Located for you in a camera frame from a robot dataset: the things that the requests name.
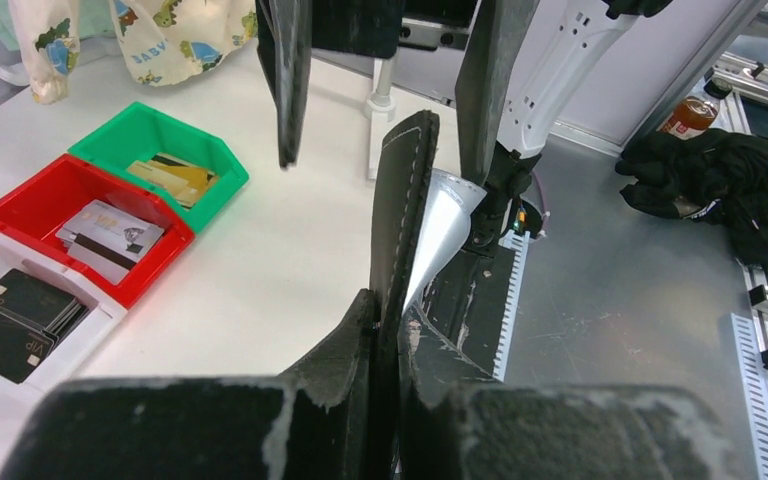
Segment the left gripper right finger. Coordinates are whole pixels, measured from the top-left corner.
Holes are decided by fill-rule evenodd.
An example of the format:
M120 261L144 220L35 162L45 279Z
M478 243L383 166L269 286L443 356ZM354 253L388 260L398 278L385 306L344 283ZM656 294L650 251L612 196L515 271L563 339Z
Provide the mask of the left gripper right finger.
M714 412L656 385L516 387L493 379L416 307L398 337L406 479L735 479Z

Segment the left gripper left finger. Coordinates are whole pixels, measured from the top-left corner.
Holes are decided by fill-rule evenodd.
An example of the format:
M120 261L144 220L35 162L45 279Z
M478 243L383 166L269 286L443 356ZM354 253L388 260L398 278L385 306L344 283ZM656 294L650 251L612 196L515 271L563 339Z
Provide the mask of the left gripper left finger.
M361 479L374 294L276 376L95 378L34 410L3 479Z

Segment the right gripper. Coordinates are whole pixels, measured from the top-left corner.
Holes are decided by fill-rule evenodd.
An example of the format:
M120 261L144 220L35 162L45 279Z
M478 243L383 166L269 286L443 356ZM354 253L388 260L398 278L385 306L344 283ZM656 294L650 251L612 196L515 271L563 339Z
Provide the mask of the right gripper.
M312 47L389 59L404 18L469 26L475 1L258 1L258 57L276 108L278 159L297 163ZM461 176L481 186L492 164L513 68L536 0L480 2L455 85Z

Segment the black leather card holder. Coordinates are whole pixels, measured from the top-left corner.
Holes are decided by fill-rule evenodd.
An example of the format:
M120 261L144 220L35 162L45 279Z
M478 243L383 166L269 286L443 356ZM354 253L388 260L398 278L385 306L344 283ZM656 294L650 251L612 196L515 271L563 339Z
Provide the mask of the black leather card holder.
M482 187L434 166L439 130L439 115L420 110L382 140L370 270L382 334L396 329L454 258L471 231L471 214L486 196Z

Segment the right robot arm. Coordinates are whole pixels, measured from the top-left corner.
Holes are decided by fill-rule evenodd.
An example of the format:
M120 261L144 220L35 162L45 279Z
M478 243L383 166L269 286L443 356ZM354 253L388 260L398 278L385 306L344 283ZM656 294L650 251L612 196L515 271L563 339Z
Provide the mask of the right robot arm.
M561 111L609 47L662 1L572 1L549 47L507 98L530 26L532 1L259 1L258 57L277 112L278 158L293 166L301 142L312 53L327 50L390 60L401 46L437 47L408 30L425 21L465 35L455 85L461 171L485 183L504 153L523 167L540 155Z

